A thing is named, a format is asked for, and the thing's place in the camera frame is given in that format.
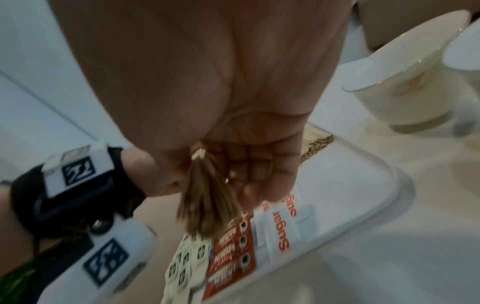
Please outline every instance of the brown box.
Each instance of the brown box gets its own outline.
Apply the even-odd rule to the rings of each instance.
[[[358,0],[357,5],[371,50],[445,13],[463,9],[480,12],[480,0]]]

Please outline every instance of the ceramic cup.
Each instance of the ceramic cup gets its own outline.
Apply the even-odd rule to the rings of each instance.
[[[442,54],[470,17],[468,11],[455,11],[402,34],[350,74],[343,89],[390,125],[413,125],[442,116],[460,94],[459,78],[442,68]]]
[[[461,75],[480,97],[480,20],[472,23],[447,47],[443,65]]]

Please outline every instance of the tabletop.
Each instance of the tabletop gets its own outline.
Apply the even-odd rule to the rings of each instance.
[[[361,226],[248,286],[229,303],[478,302],[479,100],[465,87],[448,115],[392,129],[342,90],[345,76],[362,64],[337,68],[310,122],[395,164],[400,196]],[[178,196],[172,196],[139,208],[136,216],[158,231],[160,250],[122,303],[160,301],[163,274],[182,235],[175,223],[177,203]]]

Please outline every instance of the wrist-mounted device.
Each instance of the wrist-mounted device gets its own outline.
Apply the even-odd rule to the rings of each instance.
[[[146,198],[128,178],[122,148],[96,142],[49,158],[11,186],[13,210],[37,238],[109,230],[114,214],[131,217]]]

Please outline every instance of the person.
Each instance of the person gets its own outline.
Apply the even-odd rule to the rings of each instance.
[[[177,180],[183,176],[182,169],[163,171],[145,151],[129,148],[121,151],[121,165],[129,180],[145,196],[163,196],[179,191]],[[11,187],[0,184],[0,277],[34,257],[32,234],[21,224],[12,208]],[[43,240],[40,251],[58,241]]]
[[[244,209],[293,186],[350,0],[49,0],[123,135],[169,170],[202,142]]]

